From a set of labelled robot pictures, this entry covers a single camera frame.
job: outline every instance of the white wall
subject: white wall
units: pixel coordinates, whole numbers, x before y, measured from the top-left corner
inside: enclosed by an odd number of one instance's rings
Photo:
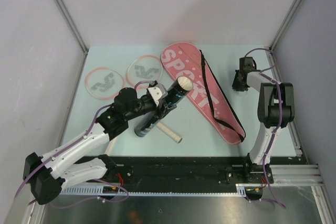
[[[53,0],[0,0],[0,27],[3,223],[25,157],[56,146],[83,54]]]
[[[285,81],[295,88],[296,121],[336,209],[336,0],[305,0],[277,49]]]
[[[65,0],[89,45],[269,45],[293,0]]]

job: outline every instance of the black strap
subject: black strap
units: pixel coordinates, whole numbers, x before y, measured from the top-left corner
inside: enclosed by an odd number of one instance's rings
[[[211,95],[210,95],[208,83],[206,82],[206,73],[205,73],[206,60],[205,60],[204,55],[203,55],[201,50],[200,50],[200,52],[201,52],[201,65],[202,65],[202,76],[203,76],[204,88],[205,88],[205,91],[206,91],[206,95],[208,97],[208,102],[209,102],[209,106],[210,106],[210,109],[211,109],[211,112],[212,112],[212,116],[214,117],[214,119],[216,120],[217,123],[235,131],[238,134],[238,136],[240,138],[240,141],[243,141],[245,139],[245,137],[243,137],[241,134],[239,134],[230,124],[228,124],[227,122],[224,122],[220,119],[215,118],[214,105],[212,103],[212,98],[211,98]]]

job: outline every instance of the black tube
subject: black tube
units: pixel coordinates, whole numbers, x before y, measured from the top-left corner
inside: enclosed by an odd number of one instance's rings
[[[168,89],[168,95],[164,98],[161,107],[146,115],[134,128],[137,136],[144,137],[156,124],[169,112],[176,108],[176,105],[193,89],[192,81],[184,76],[178,77]]]

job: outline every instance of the reflective floor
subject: reflective floor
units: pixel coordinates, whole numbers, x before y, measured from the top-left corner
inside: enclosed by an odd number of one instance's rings
[[[274,188],[287,206],[283,210],[268,202],[248,203],[235,197],[130,197],[116,204],[90,200],[59,210],[48,205],[42,223],[322,223],[310,187]],[[265,190],[263,198],[269,198]],[[55,205],[75,203],[83,196],[59,196]]]

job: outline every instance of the table surface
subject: table surface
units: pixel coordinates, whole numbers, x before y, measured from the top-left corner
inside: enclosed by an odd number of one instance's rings
[[[166,46],[124,46],[91,47],[83,69],[77,94],[66,127],[63,144],[78,136],[90,125],[95,112],[113,100],[102,101],[89,94],[85,87],[85,77],[97,67],[109,67],[126,75],[134,60],[142,55],[160,56]],[[141,118],[129,122],[129,129],[117,139],[111,155],[118,156],[246,156],[253,147],[260,123],[257,118],[259,93],[254,89],[238,93],[232,89],[235,70],[239,68],[239,58],[249,50],[261,45],[196,45],[205,55],[211,69],[228,100],[234,108],[245,131],[246,139],[239,145],[226,143],[208,121],[189,101],[183,99],[178,108],[162,122],[183,137],[176,144],[159,129],[154,128],[146,137],[135,135],[133,129]],[[258,69],[269,67],[264,51],[255,51],[251,56],[256,60]],[[163,70],[160,81],[169,87],[173,80]],[[99,155],[106,145],[99,146],[87,155]],[[288,128],[282,130],[272,151],[272,156],[295,156],[295,149]]]
[[[241,197],[132,196],[117,204],[89,200],[62,210],[47,205],[42,223],[322,223],[310,187],[274,187],[274,191],[286,205],[286,210],[269,202],[249,204]],[[86,197],[63,195],[57,197],[53,203],[67,206]],[[268,189],[265,189],[263,198],[271,198]]]

